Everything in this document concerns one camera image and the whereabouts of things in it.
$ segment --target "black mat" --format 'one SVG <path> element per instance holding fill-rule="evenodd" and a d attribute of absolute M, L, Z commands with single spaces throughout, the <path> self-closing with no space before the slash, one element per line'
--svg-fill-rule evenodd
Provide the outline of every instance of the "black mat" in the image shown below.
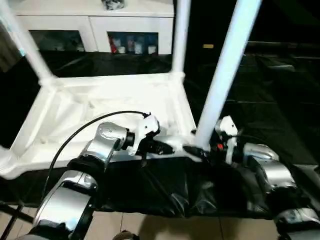
<path fill-rule="evenodd" d="M 43 56 L 59 77 L 161 73 L 171 68 L 169 56 L 66 52 L 43 52 Z M 188 70 L 184 86 L 196 122 L 215 67 L 202 64 Z M 316 59 L 246 55 L 222 113 L 231 115 L 244 134 L 266 141 L 312 196 L 316 196 L 320 188 L 301 167 L 316 167 L 320 160 L 319 71 Z M 16 92 L 7 91 L 2 95 L 2 101 L 11 104 L 8 109 L 19 109 L 8 110 L 6 125 L 1 126 L 1 144 L 8 146 L 39 87 L 25 59 L 4 77 L 8 89 L 19 86 Z M 51 185 L 63 171 L 63 168 L 55 169 Z M 100 210 L 169 217 L 269 218 L 254 175 L 247 169 L 240 172 L 228 166 L 209 168 L 187 158 L 152 159 L 146 164 L 140 161 L 112 163 L 99 198 Z M 46 174 L 46 170 L 41 170 L 24 173 L 10 181 L 1 179 L 0 199 L 9 204 L 20 201 L 37 207 Z"/>

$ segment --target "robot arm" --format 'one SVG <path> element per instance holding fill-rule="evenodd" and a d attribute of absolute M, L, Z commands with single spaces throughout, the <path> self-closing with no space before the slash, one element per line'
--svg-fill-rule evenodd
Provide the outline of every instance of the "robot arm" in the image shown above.
<path fill-rule="evenodd" d="M 216 127 L 220 138 L 227 139 L 225 162 L 250 169 L 264 195 L 280 240 L 315 240 L 320 238 L 320 218 L 310 199 L 296 184 L 288 168 L 279 156 L 262 144 L 237 144 L 235 124 L 227 117 Z"/>
<path fill-rule="evenodd" d="M 22 238 L 30 240 L 81 240 L 85 238 L 94 212 L 96 194 L 114 151 L 135 154 L 141 140 L 160 132 L 157 119 L 149 115 L 130 132 L 112 122 L 101 123 L 80 155 L 45 196 Z"/>

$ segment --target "white cart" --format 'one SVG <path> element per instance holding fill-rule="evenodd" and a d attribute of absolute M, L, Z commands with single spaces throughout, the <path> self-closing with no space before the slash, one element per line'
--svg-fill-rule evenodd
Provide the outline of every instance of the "white cart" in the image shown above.
<path fill-rule="evenodd" d="M 61 144 L 77 128 L 103 113 L 122 110 L 152 112 L 162 134 L 182 136 L 190 145 L 207 148 L 237 72 L 262 0 L 238 0 L 203 108 L 195 137 L 195 122 L 183 87 L 190 0 L 179 0 L 175 25 L 172 70 L 169 73 L 58 78 L 36 51 L 29 32 L 20 26 L 7 2 L 0 0 L 0 15 L 10 35 L 39 77 L 41 89 L 11 149 L 2 158 L 0 176 L 47 169 Z M 134 128 L 134 116 L 108 121 Z M 77 135 L 63 150 L 55 167 L 64 167 L 93 138 L 97 125 Z M 115 161 L 128 160 L 125 155 Z"/>

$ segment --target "tile floor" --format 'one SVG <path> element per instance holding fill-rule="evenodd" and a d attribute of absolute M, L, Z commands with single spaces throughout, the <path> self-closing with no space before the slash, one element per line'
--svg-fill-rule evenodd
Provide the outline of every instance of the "tile floor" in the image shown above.
<path fill-rule="evenodd" d="M 30 216 L 35 208 L 22 210 Z M 0 234 L 10 216 L 0 212 Z M 17 220 L 8 240 L 26 234 L 31 224 Z M 268 220 L 231 217 L 165 218 L 140 213 L 95 212 L 85 240 L 112 240 L 122 230 L 139 234 L 141 240 L 277 240 L 275 225 Z"/>

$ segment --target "white cabinet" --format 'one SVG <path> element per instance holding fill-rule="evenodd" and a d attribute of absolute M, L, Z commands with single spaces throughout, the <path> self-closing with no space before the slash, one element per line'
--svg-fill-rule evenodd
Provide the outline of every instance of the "white cabinet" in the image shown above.
<path fill-rule="evenodd" d="M 18 19 L 41 50 L 97 51 L 88 16 L 23 15 Z"/>
<path fill-rule="evenodd" d="M 11 0 L 10 5 L 40 50 L 172 52 L 173 0 L 126 0 L 124 8 L 110 11 L 101 0 Z M 142 49 L 132 51 L 132 44 Z"/>
<path fill-rule="evenodd" d="M 171 54 L 173 18 L 171 17 L 113 17 L 113 16 L 91 16 L 94 37 L 99 52 L 111 52 L 109 39 L 114 33 L 122 34 L 121 45 L 125 46 L 128 52 L 128 44 L 133 37 L 133 42 L 141 43 L 143 52 L 147 53 L 147 48 L 156 45 L 159 54 Z"/>

